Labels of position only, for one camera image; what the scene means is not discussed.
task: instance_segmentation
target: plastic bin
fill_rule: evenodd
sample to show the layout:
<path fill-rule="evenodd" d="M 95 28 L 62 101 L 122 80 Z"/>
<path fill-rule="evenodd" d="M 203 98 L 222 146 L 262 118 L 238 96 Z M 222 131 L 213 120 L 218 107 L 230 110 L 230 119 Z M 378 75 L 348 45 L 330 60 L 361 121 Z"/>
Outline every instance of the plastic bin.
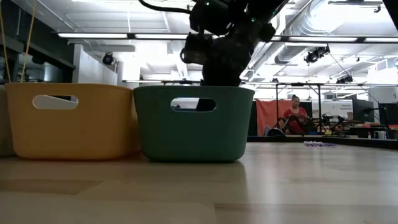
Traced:
<path fill-rule="evenodd" d="M 7 94 L 0 86 L 0 157 L 15 155 L 12 149 L 10 117 L 8 114 Z"/>
<path fill-rule="evenodd" d="M 104 160 L 138 150 L 128 88 L 68 83 L 12 83 L 5 88 L 14 150 L 20 157 Z M 73 110 L 38 109 L 34 98 L 42 95 L 75 96 L 78 104 Z"/>
<path fill-rule="evenodd" d="M 246 148 L 254 91 L 238 87 L 145 86 L 133 91 L 142 152 L 164 162 L 232 162 Z M 211 112 L 175 111 L 175 98 L 211 98 Z"/>

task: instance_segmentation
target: table surface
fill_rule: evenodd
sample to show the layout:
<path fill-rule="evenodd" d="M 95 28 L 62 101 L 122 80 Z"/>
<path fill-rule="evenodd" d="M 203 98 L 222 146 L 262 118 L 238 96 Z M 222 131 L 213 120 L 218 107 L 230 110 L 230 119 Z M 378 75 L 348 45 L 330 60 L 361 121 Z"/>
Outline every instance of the table surface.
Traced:
<path fill-rule="evenodd" d="M 396 224 L 398 153 L 249 143 L 234 164 L 0 159 L 0 223 Z"/>

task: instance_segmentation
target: bin handle hole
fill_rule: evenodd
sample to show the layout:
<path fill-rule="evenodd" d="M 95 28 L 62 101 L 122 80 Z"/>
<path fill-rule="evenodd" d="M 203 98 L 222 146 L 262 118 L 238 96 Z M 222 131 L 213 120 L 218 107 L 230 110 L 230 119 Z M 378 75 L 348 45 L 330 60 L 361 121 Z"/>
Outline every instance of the bin handle hole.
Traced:
<path fill-rule="evenodd" d="M 37 95 L 32 104 L 39 110 L 74 110 L 79 101 L 75 96 Z"/>
<path fill-rule="evenodd" d="M 216 102 L 211 98 L 174 98 L 170 107 L 176 112 L 213 112 Z"/>

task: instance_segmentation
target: red curtain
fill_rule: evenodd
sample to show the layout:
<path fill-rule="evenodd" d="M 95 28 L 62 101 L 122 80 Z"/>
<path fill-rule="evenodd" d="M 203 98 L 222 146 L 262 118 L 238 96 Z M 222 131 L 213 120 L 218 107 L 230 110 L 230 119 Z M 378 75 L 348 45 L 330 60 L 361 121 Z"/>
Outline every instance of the red curtain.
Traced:
<path fill-rule="evenodd" d="M 282 117 L 285 111 L 287 111 L 292 105 L 291 101 L 279 100 L 279 115 L 278 118 Z M 257 133 L 259 136 L 264 135 L 264 129 L 266 125 L 273 127 L 276 124 L 276 100 L 274 101 L 261 101 L 256 100 L 257 106 Z"/>

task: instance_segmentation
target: red shirt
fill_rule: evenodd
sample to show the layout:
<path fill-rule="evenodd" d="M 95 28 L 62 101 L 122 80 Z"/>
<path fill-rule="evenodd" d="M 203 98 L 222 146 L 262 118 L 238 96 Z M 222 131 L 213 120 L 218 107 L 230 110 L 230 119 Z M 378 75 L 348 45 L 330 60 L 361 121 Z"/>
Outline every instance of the red shirt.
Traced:
<path fill-rule="evenodd" d="M 284 118 L 287 119 L 290 115 L 296 115 L 298 118 L 306 118 L 307 112 L 305 112 L 304 108 L 299 107 L 298 113 L 293 113 L 292 109 L 285 111 Z M 305 131 L 300 127 L 297 121 L 290 120 L 289 125 L 292 127 L 292 134 L 304 134 Z"/>

